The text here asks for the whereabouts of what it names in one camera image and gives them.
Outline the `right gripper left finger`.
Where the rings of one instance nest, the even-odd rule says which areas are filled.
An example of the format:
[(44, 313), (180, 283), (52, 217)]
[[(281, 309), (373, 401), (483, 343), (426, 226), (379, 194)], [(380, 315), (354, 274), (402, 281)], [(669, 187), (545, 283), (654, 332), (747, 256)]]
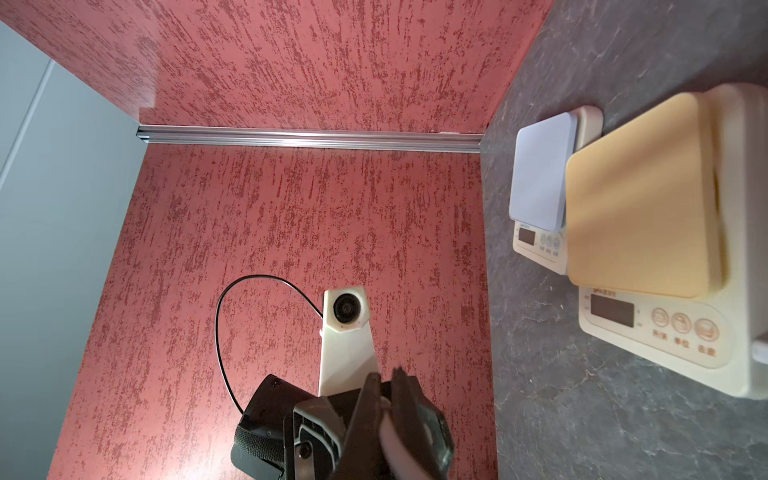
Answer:
[(379, 441), (383, 417), (381, 375), (370, 373), (363, 386), (331, 397), (346, 422), (346, 433), (332, 479), (380, 479), (384, 461)]

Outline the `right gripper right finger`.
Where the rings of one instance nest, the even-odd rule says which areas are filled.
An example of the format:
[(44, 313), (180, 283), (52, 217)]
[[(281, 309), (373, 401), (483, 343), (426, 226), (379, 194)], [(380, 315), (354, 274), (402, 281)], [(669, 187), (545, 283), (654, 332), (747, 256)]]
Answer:
[(425, 406), (425, 396), (415, 377), (402, 368), (393, 370), (391, 379), (392, 415), (395, 432), (413, 463), (428, 479), (442, 479), (432, 443), (428, 438), (420, 408)]

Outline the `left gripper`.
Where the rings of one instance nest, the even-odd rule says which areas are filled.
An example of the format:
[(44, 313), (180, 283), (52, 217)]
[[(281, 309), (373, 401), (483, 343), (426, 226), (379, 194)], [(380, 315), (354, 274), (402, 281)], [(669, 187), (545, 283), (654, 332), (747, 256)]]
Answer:
[[(384, 472), (380, 479), (428, 479), (395, 432), (391, 380), (381, 379), (381, 395), (379, 441)], [(268, 376), (236, 427), (232, 464), (253, 479), (332, 479), (346, 433), (346, 422), (331, 403), (332, 396), (316, 397)], [(454, 442), (443, 413), (426, 396), (425, 403), (420, 413), (445, 479), (453, 462)]]

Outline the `lavender kitchen scale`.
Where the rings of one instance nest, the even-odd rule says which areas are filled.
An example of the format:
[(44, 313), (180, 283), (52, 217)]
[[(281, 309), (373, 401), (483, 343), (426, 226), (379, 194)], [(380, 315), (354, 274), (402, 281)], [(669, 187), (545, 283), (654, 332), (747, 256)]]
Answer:
[(565, 167), (601, 137), (603, 123), (602, 110), (585, 105), (517, 134), (508, 208), (513, 250), (558, 275), (568, 270)]

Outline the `yellow kitchen scale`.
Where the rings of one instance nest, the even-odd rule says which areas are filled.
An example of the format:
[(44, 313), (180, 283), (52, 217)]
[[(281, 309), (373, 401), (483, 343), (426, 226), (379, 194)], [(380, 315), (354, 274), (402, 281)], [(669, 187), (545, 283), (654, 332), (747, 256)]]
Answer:
[(733, 397), (767, 396), (767, 90), (676, 94), (566, 167), (581, 329)]

